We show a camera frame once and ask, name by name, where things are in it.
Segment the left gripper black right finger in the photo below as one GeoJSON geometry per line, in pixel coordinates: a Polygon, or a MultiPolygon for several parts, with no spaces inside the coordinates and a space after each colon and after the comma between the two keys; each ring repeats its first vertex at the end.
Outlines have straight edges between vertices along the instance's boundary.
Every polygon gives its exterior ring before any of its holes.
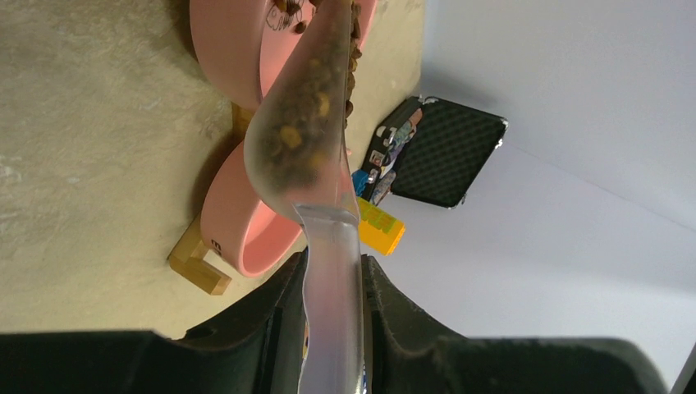
{"type": "Polygon", "coordinates": [[[615,338],[469,338],[361,258],[369,393],[665,393],[634,344],[615,338]]]}

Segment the clear plastic scoop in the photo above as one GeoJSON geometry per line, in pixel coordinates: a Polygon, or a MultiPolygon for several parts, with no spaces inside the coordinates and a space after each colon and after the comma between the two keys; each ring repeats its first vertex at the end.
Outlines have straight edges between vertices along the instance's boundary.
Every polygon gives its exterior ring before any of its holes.
{"type": "Polygon", "coordinates": [[[352,28],[351,2],[320,3],[244,142],[254,190],[307,240],[301,393],[354,393],[363,376],[359,218],[344,127],[352,28]]]}

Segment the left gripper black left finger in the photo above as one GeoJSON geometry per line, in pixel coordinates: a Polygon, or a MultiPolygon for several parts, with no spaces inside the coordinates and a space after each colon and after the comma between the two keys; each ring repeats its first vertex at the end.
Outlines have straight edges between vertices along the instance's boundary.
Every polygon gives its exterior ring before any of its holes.
{"type": "Polygon", "coordinates": [[[1,337],[4,393],[295,393],[305,253],[180,339],[151,331],[1,337]]]}

